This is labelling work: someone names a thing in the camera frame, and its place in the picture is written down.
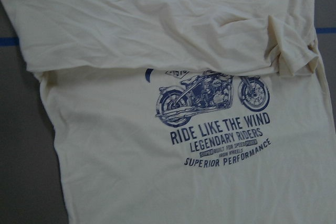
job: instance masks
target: graphic print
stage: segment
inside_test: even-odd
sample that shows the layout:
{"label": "graphic print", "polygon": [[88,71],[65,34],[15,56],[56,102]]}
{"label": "graphic print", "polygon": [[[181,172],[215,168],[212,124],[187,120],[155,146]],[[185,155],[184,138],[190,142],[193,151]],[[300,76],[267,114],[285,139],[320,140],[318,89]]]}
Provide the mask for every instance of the graphic print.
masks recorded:
{"label": "graphic print", "polygon": [[182,79],[183,77],[185,77],[185,75],[189,73],[186,70],[182,70],[182,71],[167,71],[166,74],[168,74],[169,76],[173,76],[175,78],[178,79]]}
{"label": "graphic print", "polygon": [[[150,73],[151,71],[147,70],[147,81]],[[187,124],[195,115],[229,109],[233,102],[233,77],[207,70],[202,75],[182,80],[181,86],[160,87],[156,117],[168,126],[180,127]],[[238,86],[240,102],[253,112],[264,110],[270,96],[261,78],[242,76],[240,79]]]}

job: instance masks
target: motorcycle seat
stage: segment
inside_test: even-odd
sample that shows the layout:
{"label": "motorcycle seat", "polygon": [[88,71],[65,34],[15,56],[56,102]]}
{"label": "motorcycle seat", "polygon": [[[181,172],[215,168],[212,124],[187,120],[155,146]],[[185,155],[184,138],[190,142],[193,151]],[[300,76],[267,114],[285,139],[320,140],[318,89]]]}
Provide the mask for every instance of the motorcycle seat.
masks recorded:
{"label": "motorcycle seat", "polygon": [[182,85],[190,85],[191,83],[193,83],[195,80],[197,80],[198,76],[192,76],[191,78],[187,79],[187,80],[184,80],[184,81],[181,81],[181,84]]}

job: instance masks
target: motorcycle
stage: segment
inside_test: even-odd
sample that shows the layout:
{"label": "motorcycle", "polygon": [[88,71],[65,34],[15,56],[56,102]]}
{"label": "motorcycle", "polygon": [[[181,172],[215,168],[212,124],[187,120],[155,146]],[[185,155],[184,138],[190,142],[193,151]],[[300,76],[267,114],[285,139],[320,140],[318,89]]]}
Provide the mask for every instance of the motorcycle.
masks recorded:
{"label": "motorcycle", "polygon": [[[156,117],[171,127],[187,124],[191,117],[229,109],[233,101],[233,77],[207,70],[180,82],[184,86],[160,87]],[[269,91],[259,76],[241,76],[238,86],[240,102],[249,110],[264,110],[269,103]]]}

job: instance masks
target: motorcycle wheel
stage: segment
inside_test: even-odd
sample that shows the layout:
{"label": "motorcycle wheel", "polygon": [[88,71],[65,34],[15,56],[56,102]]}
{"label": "motorcycle wheel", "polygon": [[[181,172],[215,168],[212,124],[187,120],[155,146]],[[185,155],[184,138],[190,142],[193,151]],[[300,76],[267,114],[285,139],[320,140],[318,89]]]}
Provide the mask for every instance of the motorcycle wheel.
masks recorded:
{"label": "motorcycle wheel", "polygon": [[259,79],[251,78],[249,82],[252,89],[249,89],[245,83],[241,83],[241,103],[251,111],[262,111],[269,103],[268,89]]}
{"label": "motorcycle wheel", "polygon": [[[187,106],[187,101],[184,98],[181,98],[179,101],[176,102],[176,100],[178,99],[178,97],[180,97],[181,94],[182,92],[180,90],[169,90],[164,94],[162,94],[159,102],[156,105],[157,114],[162,115],[169,110],[174,110]],[[163,116],[159,116],[159,118],[164,124],[171,127],[183,126],[186,123],[188,123],[191,119],[191,117],[184,117],[184,116],[177,119],[169,119]]]}

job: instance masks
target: front wheel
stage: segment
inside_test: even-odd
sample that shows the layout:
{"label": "front wheel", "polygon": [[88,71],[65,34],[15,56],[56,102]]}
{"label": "front wheel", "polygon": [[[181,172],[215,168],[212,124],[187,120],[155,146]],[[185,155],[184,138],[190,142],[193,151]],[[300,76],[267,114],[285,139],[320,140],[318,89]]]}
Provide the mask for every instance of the front wheel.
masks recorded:
{"label": "front wheel", "polygon": [[[171,127],[179,127],[187,124],[191,117],[188,116],[178,116],[178,109],[187,106],[186,98],[180,98],[182,91],[180,90],[169,90],[164,92],[157,101],[156,113],[160,120]],[[168,117],[164,114],[170,110],[176,111],[176,116]]]}
{"label": "front wheel", "polygon": [[269,103],[269,92],[266,85],[257,78],[248,79],[249,86],[241,82],[239,98],[241,103],[251,111],[264,110]]}

